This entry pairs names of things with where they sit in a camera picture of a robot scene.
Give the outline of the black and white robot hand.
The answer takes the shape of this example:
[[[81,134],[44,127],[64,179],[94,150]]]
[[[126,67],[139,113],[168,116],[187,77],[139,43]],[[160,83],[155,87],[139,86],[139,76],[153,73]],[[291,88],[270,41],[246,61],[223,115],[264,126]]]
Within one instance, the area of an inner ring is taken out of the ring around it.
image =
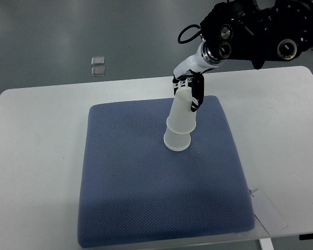
[[[205,72],[220,67],[223,59],[217,59],[211,54],[207,42],[203,41],[198,46],[195,54],[182,61],[173,71],[173,92],[185,85],[191,88],[192,112],[196,112],[204,99],[204,76]]]

